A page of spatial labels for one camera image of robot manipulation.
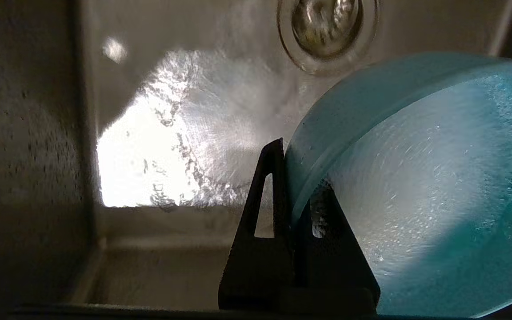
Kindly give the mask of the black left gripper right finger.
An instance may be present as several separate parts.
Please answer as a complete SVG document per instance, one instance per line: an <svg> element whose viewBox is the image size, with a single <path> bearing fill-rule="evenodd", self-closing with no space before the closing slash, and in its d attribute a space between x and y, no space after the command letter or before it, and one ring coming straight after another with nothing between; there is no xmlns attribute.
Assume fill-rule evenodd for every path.
<svg viewBox="0 0 512 320"><path fill-rule="evenodd" d="M307 201L294 230L296 285L325 312L374 312L380 287L331 185Z"/></svg>

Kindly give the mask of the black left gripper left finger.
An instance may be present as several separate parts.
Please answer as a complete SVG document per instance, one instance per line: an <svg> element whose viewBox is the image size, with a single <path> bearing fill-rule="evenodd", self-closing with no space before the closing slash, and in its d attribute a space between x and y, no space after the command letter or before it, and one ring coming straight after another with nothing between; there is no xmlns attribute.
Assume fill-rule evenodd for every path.
<svg viewBox="0 0 512 320"><path fill-rule="evenodd" d="M270 238L256 237L265 179L272 177ZM260 152L229 257L219 284L221 310L277 310L280 293L293 283L290 212L283 140Z"/></svg>

